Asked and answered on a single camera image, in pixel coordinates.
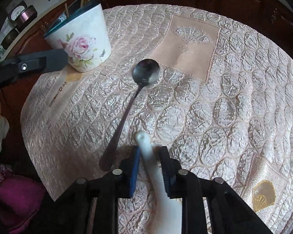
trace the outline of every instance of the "spoon bowl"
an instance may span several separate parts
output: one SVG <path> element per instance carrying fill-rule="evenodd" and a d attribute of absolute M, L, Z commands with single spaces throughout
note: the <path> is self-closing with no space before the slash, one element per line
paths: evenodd
<path fill-rule="evenodd" d="M 110 171 L 113 162 L 116 158 L 116 150 L 118 146 L 119 139 L 121 137 L 121 132 L 123 131 L 126 119 L 129 115 L 130 109 L 132 107 L 133 102 L 135 101 L 137 95 L 139 92 L 146 86 L 153 84 L 157 81 L 159 75 L 160 75 L 161 69 L 158 63 L 152 59 L 144 59 L 140 61 L 132 72 L 132 78 L 135 81 L 135 83 L 138 85 L 138 89 L 131 98 L 124 115 L 115 130 L 115 133 L 113 134 L 112 139 L 110 140 L 109 144 L 107 145 L 102 157 L 99 161 L 100 169 L 103 171 Z"/>

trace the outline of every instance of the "silver rivet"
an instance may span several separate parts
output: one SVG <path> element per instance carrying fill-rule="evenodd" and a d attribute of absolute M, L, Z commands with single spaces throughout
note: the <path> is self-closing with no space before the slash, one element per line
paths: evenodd
<path fill-rule="evenodd" d="M 76 183 L 78 184 L 78 185 L 82 185 L 82 184 L 84 184 L 84 183 L 86 183 L 86 179 L 85 178 L 82 178 L 82 177 L 80 177 L 80 178 L 78 178 L 77 180 L 76 180 Z"/>
<path fill-rule="evenodd" d="M 112 171 L 112 173 L 114 175 L 121 175 L 123 173 L 123 171 L 121 169 L 115 169 L 115 170 Z"/>
<path fill-rule="evenodd" d="M 188 171 L 187 171 L 186 169 L 180 169 L 180 170 L 178 171 L 178 173 L 179 173 L 180 175 L 187 175 L 187 174 L 188 174 Z"/>
<path fill-rule="evenodd" d="M 27 68 L 27 63 L 23 63 L 22 64 L 22 70 L 24 71 L 24 70 L 26 70 L 26 68 Z"/>
<path fill-rule="evenodd" d="M 216 177 L 216 178 L 214 178 L 214 180 L 218 184 L 222 184 L 223 182 L 225 182 L 221 177 Z"/>

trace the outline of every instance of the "white utensil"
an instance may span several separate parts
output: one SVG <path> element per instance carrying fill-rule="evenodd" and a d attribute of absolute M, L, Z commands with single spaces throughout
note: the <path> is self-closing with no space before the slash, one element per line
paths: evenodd
<path fill-rule="evenodd" d="M 146 132 L 138 132 L 135 139 L 151 179 L 157 201 L 150 234 L 180 234 L 182 205 L 176 199 L 170 199 L 167 196 L 163 176 L 153 152 L 150 137 Z"/>

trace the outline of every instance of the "table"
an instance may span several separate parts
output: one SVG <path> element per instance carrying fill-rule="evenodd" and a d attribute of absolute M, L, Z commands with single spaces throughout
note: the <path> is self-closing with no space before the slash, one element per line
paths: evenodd
<path fill-rule="evenodd" d="M 25 145 L 52 198 L 80 176 L 103 176 L 99 157 L 137 89 L 131 68 L 157 57 L 160 78 L 137 97 L 115 165 L 144 130 L 198 177 L 221 176 L 273 233 L 289 233 L 293 60 L 254 29 L 191 7 L 117 6 L 104 15 L 110 58 L 86 74 L 66 67 L 42 75 L 21 113 Z M 120 233 L 147 233 L 153 217 L 154 194 L 139 168 L 134 198 L 119 202 Z"/>

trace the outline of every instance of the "dial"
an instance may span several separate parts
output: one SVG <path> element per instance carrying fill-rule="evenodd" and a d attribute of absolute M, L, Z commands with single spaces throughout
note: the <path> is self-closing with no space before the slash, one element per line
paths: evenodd
<path fill-rule="evenodd" d="M 25 9 L 24 6 L 17 6 L 11 13 L 11 20 L 15 21 L 19 14 Z"/>

